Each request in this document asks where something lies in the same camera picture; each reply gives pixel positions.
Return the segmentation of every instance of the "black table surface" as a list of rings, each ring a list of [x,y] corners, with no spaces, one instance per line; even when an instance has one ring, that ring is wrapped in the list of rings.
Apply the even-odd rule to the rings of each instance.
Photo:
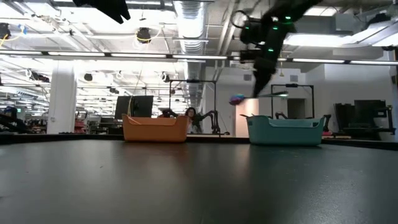
[[[330,145],[2,145],[0,223],[398,223],[397,159]]]

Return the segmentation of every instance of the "teal bin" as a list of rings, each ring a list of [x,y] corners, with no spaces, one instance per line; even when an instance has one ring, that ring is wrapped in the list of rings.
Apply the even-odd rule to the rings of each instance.
[[[317,146],[322,141],[325,118],[270,119],[267,116],[252,116],[246,119],[252,144]]]

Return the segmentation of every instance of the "plastic bin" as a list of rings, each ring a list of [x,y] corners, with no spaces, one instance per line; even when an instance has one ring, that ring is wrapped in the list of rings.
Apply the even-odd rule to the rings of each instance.
[[[252,116],[246,119],[252,144],[317,146],[322,141],[325,118],[270,119],[267,116]]]
[[[187,139],[188,117],[137,118],[123,114],[126,141],[184,142]]]

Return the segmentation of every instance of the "doorway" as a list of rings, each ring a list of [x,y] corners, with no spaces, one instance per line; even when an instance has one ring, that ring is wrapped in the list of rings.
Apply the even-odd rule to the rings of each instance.
[[[287,100],[288,119],[305,119],[305,99]]]

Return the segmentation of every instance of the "orange bin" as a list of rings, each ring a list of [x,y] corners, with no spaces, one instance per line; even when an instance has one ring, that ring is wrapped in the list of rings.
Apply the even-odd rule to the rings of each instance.
[[[187,131],[187,116],[172,119],[123,115],[123,134],[126,141],[184,142]]]

